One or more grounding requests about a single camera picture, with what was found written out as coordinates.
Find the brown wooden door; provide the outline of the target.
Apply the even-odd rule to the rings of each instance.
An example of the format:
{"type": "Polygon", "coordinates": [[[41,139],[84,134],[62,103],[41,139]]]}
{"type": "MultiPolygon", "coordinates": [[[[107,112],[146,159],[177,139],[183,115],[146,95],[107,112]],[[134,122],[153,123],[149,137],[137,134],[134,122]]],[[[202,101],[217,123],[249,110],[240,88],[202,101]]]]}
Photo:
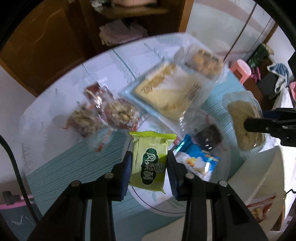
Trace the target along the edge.
{"type": "Polygon", "coordinates": [[[94,53],[80,1],[42,1],[4,44],[1,66],[39,96],[94,53]]]}

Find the folded pink cloth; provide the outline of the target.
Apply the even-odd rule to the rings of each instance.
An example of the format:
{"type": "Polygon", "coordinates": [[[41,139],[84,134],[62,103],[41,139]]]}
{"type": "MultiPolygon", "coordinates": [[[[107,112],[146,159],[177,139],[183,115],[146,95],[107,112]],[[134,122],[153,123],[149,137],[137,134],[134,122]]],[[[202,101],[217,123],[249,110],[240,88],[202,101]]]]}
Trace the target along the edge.
{"type": "Polygon", "coordinates": [[[148,36],[147,30],[138,25],[125,25],[122,20],[115,20],[99,27],[103,45],[109,47],[125,44],[148,36]]]}

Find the dark seaweed snack packet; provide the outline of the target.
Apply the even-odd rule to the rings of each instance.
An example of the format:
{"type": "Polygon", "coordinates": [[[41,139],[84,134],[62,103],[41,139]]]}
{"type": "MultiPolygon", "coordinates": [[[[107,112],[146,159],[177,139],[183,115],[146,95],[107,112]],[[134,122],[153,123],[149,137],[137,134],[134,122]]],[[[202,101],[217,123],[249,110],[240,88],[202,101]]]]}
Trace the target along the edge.
{"type": "Polygon", "coordinates": [[[210,125],[194,135],[195,142],[205,151],[212,151],[222,142],[222,135],[215,125],[210,125]]]}

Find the pale rice crisp packet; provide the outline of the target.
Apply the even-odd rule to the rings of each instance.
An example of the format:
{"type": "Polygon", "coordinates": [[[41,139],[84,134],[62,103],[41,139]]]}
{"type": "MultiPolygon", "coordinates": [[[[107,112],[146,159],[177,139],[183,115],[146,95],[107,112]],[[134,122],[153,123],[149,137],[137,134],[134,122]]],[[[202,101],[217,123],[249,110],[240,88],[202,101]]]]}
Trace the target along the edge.
{"type": "Polygon", "coordinates": [[[265,134],[249,132],[245,128],[246,120],[262,118],[261,107],[254,95],[248,90],[227,93],[222,97],[222,105],[230,115],[240,152],[258,153],[265,145],[265,134]]]}

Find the pink framed chalkboard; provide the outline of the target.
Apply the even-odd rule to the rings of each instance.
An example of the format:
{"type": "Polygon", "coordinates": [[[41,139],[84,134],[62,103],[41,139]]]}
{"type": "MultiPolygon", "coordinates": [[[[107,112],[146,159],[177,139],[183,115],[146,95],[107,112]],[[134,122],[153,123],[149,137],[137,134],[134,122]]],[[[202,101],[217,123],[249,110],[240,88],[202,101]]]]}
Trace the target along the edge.
{"type": "Polygon", "coordinates": [[[36,223],[22,196],[2,193],[5,204],[1,204],[1,215],[19,240],[27,240],[36,223]]]}

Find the blue white snack packet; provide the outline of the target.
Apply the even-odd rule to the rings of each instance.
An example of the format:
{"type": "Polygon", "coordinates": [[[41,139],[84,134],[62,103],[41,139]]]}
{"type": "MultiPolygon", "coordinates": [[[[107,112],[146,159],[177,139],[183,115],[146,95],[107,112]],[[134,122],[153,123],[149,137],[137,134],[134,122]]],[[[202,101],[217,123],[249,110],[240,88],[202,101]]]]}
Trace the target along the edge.
{"type": "Polygon", "coordinates": [[[190,173],[200,177],[204,181],[210,181],[212,172],[220,158],[203,150],[192,141],[189,134],[173,150],[178,163],[184,164],[190,173]]]}

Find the patterned teal tablecloth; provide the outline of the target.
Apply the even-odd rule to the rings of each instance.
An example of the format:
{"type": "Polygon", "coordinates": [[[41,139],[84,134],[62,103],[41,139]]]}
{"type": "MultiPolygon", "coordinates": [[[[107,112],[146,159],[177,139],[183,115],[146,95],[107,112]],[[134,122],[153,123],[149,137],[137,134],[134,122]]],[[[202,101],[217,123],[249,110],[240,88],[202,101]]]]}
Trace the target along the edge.
{"type": "Polygon", "coordinates": [[[167,225],[185,215],[171,193],[166,152],[215,125],[222,142],[201,178],[228,179],[243,160],[223,97],[245,93],[227,64],[208,76],[189,66],[210,49],[188,34],[145,38],[82,63],[46,89],[21,117],[26,177],[42,214],[74,180],[110,172],[127,150],[138,159],[115,222],[167,225]]]}

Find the pink plastic stool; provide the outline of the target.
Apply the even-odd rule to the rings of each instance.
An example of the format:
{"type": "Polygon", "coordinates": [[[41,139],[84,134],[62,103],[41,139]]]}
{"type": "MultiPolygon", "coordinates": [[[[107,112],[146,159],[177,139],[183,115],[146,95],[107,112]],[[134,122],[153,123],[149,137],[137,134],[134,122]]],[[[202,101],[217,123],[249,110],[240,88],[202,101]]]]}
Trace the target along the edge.
{"type": "Polygon", "coordinates": [[[249,65],[242,59],[236,60],[231,66],[230,70],[239,79],[241,84],[244,84],[244,82],[248,80],[251,75],[251,69],[249,65]]]}

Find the green pastry snack packet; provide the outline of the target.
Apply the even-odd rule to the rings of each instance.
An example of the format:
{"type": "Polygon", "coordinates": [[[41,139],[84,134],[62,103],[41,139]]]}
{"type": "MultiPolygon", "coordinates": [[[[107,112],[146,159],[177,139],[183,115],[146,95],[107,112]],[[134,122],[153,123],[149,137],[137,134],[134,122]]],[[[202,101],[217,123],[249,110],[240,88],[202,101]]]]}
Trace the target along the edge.
{"type": "Polygon", "coordinates": [[[174,133],[130,132],[132,137],[132,172],[129,185],[161,191],[165,183],[167,154],[175,141],[174,133]]]}

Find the large yellow cake packet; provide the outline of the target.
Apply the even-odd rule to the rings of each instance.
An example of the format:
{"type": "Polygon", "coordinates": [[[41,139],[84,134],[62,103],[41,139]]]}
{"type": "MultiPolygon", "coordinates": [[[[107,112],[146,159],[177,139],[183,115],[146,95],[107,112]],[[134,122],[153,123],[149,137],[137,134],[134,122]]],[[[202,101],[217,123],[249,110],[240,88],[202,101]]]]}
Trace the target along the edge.
{"type": "Polygon", "coordinates": [[[183,64],[165,61],[125,87],[119,95],[168,126],[199,109],[215,82],[183,64]]]}

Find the white plastic tray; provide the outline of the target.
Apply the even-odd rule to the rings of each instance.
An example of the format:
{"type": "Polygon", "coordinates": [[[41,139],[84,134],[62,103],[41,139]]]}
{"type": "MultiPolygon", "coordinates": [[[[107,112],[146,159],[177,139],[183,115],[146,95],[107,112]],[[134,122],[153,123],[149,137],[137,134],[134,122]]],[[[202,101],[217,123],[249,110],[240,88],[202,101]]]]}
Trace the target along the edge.
{"type": "MultiPolygon", "coordinates": [[[[272,159],[254,165],[254,159],[246,161],[237,173],[227,182],[247,206],[267,180],[271,171],[272,159]]],[[[175,221],[159,230],[144,236],[144,240],[182,240],[184,223],[175,221]]]]}

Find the clear packet yellow cookies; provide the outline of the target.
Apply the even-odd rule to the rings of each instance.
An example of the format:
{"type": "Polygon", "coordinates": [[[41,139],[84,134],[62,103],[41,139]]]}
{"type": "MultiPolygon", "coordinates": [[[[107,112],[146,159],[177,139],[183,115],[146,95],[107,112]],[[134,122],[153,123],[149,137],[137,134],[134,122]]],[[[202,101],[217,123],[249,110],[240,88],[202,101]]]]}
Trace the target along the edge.
{"type": "Polygon", "coordinates": [[[173,60],[215,81],[218,80],[224,69],[224,62],[220,57],[194,44],[187,48],[181,48],[173,60]]]}

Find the nut cluster packet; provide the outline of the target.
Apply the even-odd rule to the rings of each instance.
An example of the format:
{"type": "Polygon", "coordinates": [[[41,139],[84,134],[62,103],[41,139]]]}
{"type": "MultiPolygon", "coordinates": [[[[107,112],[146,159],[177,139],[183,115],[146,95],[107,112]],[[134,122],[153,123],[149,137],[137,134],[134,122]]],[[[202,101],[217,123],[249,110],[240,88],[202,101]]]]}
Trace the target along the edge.
{"type": "Polygon", "coordinates": [[[122,98],[107,102],[104,113],[107,123],[114,128],[130,131],[135,131],[138,128],[139,110],[122,98]]]}
{"type": "Polygon", "coordinates": [[[78,105],[67,119],[64,129],[73,128],[81,137],[89,137],[105,126],[104,121],[86,103],[78,105]]]}

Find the wooden shelf unit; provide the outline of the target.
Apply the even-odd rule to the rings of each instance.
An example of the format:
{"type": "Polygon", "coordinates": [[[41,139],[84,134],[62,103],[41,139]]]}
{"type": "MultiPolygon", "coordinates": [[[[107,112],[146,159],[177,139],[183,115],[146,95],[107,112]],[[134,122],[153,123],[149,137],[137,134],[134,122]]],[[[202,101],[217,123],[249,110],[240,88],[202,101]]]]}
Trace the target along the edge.
{"type": "Polygon", "coordinates": [[[185,32],[194,2],[157,1],[148,6],[124,7],[106,1],[107,6],[98,8],[93,7],[91,1],[78,3],[86,23],[87,35],[98,54],[109,49],[102,44],[99,27],[121,20],[127,26],[136,24],[143,27],[148,36],[185,32]]]}

